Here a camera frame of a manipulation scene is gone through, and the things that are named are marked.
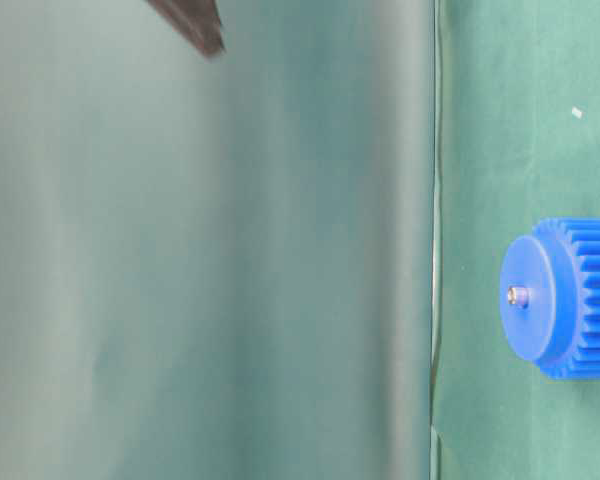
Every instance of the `green surface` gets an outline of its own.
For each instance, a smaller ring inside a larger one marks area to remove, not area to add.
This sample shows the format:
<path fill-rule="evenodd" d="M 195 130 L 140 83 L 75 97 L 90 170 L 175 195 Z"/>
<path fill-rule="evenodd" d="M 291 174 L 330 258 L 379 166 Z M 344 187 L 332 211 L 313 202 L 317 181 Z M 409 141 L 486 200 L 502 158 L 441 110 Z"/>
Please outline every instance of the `green surface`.
<path fill-rule="evenodd" d="M 0 0 L 0 480 L 427 477 L 430 2 L 219 7 Z"/>
<path fill-rule="evenodd" d="M 600 1 L 440 3 L 439 474 L 600 479 L 600 381 L 519 360 L 497 293 L 509 242 L 536 221 L 600 217 Z"/>

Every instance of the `blurry green background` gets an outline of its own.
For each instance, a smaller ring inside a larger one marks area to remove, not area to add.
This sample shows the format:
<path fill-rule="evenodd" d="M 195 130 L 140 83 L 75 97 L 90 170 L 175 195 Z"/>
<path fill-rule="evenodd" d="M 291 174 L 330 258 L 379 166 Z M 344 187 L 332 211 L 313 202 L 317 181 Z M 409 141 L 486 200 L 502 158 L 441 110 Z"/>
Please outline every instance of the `blurry green background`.
<path fill-rule="evenodd" d="M 0 0 L 0 480 L 429 468 L 433 8 Z"/>
<path fill-rule="evenodd" d="M 438 474 L 600 479 L 600 381 L 545 378 L 498 313 L 514 238 L 548 216 L 600 217 L 600 0 L 439 3 Z"/>

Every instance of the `screw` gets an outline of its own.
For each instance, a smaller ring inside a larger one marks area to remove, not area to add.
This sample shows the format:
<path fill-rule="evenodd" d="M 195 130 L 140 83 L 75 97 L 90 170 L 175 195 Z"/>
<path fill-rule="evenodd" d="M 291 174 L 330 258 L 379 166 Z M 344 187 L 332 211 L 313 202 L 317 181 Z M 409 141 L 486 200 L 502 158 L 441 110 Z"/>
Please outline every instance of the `screw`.
<path fill-rule="evenodd" d="M 524 287 L 509 287 L 507 301 L 509 305 L 525 308 L 529 304 L 529 291 Z"/>

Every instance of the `blue gear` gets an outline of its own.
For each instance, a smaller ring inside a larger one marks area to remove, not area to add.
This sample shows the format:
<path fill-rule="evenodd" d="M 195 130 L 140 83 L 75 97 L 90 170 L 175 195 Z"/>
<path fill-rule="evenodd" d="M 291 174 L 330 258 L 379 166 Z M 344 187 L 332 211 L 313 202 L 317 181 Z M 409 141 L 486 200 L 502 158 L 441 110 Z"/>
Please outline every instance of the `blue gear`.
<path fill-rule="evenodd" d="M 500 315 L 511 348 L 549 377 L 600 378 L 600 220 L 550 218 L 516 239 Z"/>

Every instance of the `gear teeth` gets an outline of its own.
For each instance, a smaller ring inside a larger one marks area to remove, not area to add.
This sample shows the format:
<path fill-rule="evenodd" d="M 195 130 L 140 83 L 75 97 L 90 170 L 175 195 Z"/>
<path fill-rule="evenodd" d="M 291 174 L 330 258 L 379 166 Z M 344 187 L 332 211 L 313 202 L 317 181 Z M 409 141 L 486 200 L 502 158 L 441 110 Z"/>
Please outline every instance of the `gear teeth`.
<path fill-rule="evenodd" d="M 600 378 L 600 220 L 553 218 L 534 233 L 560 238 L 575 257 L 577 283 L 584 302 L 576 347 L 560 365 L 543 371 L 551 378 Z"/>

